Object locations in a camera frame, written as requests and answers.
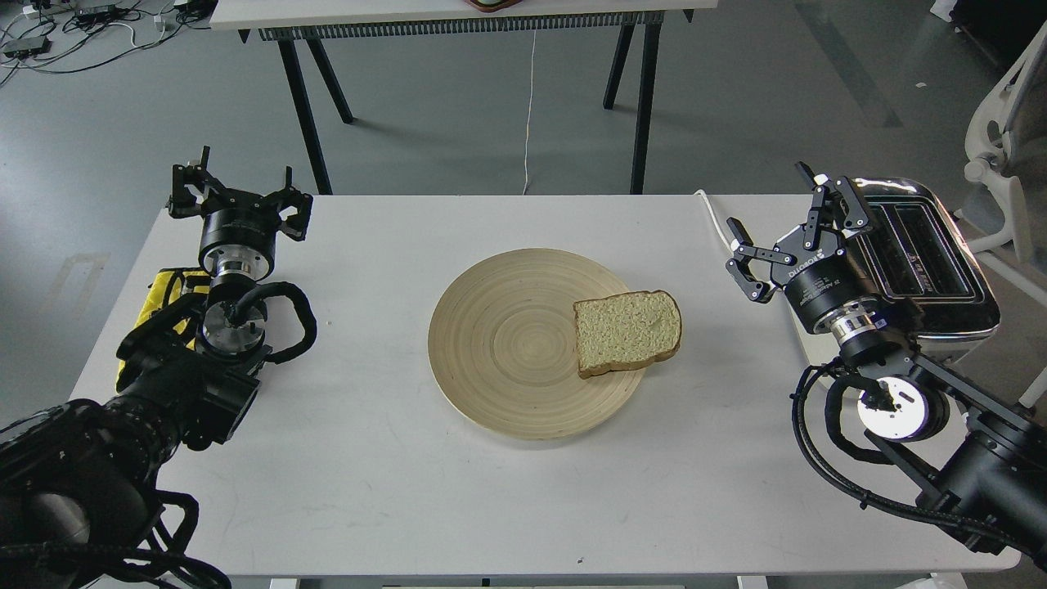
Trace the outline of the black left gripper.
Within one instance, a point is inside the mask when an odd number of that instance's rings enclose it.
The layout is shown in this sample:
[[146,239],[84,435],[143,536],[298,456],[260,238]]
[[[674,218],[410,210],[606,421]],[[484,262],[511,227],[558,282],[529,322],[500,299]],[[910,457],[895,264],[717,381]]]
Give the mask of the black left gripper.
[[279,232],[298,242],[306,239],[313,195],[294,185],[291,167],[285,167],[284,186],[276,191],[226,190],[207,169],[209,154],[210,148],[202,146],[198,160],[173,165],[168,200],[172,218],[203,218],[200,259],[232,246],[245,246],[263,258],[273,259]]

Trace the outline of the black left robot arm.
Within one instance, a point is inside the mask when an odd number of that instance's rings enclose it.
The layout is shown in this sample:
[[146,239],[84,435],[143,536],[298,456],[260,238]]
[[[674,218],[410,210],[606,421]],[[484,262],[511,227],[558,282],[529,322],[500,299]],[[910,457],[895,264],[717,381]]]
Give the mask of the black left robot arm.
[[117,348],[107,402],[80,398],[2,430],[2,585],[83,588],[98,577],[160,588],[228,588],[186,549],[199,506],[158,486],[180,447],[231,440],[258,373],[317,342],[298,285],[270,282],[276,237],[303,241],[313,198],[291,169],[268,194],[226,187],[198,163],[172,169],[168,213],[201,218],[201,279],[168,282],[160,305]]

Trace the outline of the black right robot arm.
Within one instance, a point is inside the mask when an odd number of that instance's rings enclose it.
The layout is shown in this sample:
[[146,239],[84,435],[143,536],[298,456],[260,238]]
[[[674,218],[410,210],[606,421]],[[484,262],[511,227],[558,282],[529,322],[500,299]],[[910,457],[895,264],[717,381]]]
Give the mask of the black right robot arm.
[[[923,184],[827,178],[797,163],[811,192],[805,219],[768,247],[728,218],[726,270],[751,301],[775,292],[801,329],[831,335],[833,359],[808,366],[790,395],[793,436],[830,485],[894,517],[931,524],[970,551],[1005,548],[1045,566],[1045,428],[950,368],[1000,323],[984,272],[957,224]],[[836,448],[897,467],[911,506],[838,472],[816,448],[807,400],[827,378],[824,428]]]

